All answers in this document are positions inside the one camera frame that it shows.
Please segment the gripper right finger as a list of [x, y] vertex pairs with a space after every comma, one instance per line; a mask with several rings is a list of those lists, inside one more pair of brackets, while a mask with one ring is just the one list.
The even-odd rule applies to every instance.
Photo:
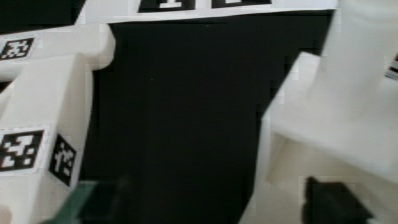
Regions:
[[303, 196], [303, 224], [366, 224], [373, 214], [341, 182], [319, 182], [309, 177]]

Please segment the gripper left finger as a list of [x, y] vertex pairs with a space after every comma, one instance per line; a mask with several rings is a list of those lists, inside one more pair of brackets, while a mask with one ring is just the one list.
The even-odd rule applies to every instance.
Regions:
[[41, 224], [129, 224], [129, 181], [80, 181], [53, 217]]

